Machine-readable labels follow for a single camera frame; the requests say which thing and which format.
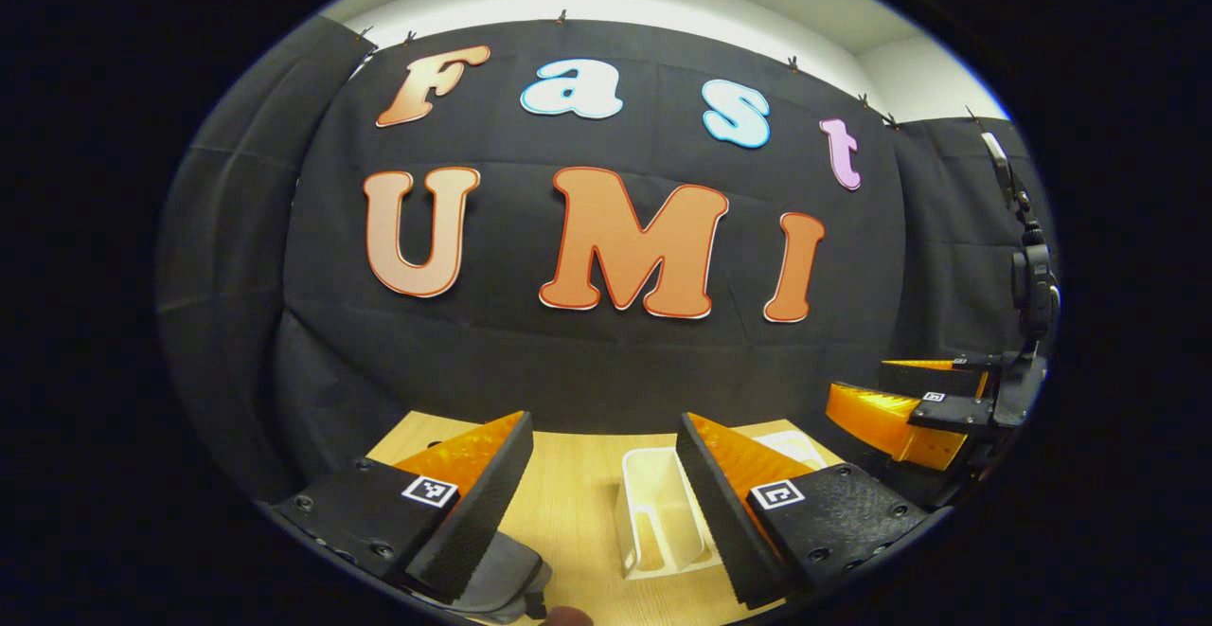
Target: table surface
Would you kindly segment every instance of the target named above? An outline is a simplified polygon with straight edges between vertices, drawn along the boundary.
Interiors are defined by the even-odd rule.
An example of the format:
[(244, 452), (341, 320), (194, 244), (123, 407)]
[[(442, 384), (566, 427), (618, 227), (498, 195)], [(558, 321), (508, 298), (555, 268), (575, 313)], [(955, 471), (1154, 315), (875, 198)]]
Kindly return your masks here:
[[(367, 454), (394, 465), (427, 448), (476, 427), (458, 419), (407, 414)], [(747, 437), (796, 429), (787, 419), (733, 427)], [(674, 446), (676, 435), (565, 435), (534, 432), (534, 449), (499, 530), (514, 536), (551, 565), (544, 588), (548, 608), (571, 605), (598, 626), (716, 626), (773, 609), (783, 601), (749, 610), (738, 604), (718, 564), (654, 579), (623, 579), (614, 528), (614, 504), (623, 484), (623, 454), (631, 449)], [(827, 465), (840, 458), (817, 441)], [(522, 616), (519, 626), (538, 621)]]

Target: white wall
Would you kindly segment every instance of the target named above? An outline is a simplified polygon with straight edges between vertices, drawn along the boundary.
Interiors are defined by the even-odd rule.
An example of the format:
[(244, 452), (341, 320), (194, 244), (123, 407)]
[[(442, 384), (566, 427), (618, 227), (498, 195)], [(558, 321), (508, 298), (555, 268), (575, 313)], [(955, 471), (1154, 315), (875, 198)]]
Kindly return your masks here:
[(375, 25), (366, 38), (378, 46), (464, 27), (555, 19), (630, 22), (698, 34), (785, 62), (795, 56), (805, 73), (854, 96), (865, 93), (876, 109), (882, 99), (858, 59), (795, 22), (745, 0), (398, 0), (344, 24), (351, 30)]
[(885, 44), (859, 56), (885, 108), (897, 121), (967, 116), (1010, 119), (981, 80), (928, 36)]

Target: wooden table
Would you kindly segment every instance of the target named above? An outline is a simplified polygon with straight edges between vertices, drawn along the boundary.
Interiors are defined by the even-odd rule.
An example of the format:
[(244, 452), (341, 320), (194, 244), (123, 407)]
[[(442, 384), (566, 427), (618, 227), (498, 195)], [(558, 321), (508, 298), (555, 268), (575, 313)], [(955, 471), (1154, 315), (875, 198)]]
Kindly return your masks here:
[[(407, 414), (367, 454), (393, 465), (476, 424), (423, 413)], [(747, 437), (796, 429), (787, 419), (733, 427)], [(545, 603), (588, 613), (596, 626), (718, 626), (773, 609), (738, 604), (724, 565), (654, 579), (624, 580), (614, 530), (614, 501), (623, 484), (623, 454), (674, 446), (668, 435), (564, 435), (534, 432), (534, 452), (499, 529), (528, 545), (551, 565)], [(827, 465), (841, 463), (812, 442)], [(522, 616), (516, 624), (534, 625)]]

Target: letter m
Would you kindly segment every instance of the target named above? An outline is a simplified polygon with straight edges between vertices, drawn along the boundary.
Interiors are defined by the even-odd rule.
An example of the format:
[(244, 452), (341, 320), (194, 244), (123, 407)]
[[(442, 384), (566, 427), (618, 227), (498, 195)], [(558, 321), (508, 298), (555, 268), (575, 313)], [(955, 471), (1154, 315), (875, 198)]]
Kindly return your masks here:
[(670, 318), (703, 318), (711, 311), (707, 272), (715, 226), (728, 211), (724, 194), (680, 185), (648, 228), (640, 228), (617, 173), (574, 166), (560, 170), (551, 183), (566, 207), (555, 277), (538, 291), (544, 305), (581, 311), (598, 306), (601, 292), (589, 282), (596, 254), (618, 310), (631, 306), (659, 266), (657, 286), (644, 298), (646, 311)]

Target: white container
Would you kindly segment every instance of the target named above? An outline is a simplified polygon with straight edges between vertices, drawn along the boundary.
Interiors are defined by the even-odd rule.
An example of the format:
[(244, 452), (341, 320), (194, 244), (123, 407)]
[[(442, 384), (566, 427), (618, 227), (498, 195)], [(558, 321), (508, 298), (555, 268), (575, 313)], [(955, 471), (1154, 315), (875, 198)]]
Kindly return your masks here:
[[(754, 441), (813, 470), (825, 467), (812, 441), (797, 429)], [(715, 540), (671, 446), (623, 454), (614, 527), (624, 579), (651, 579), (720, 564)]]

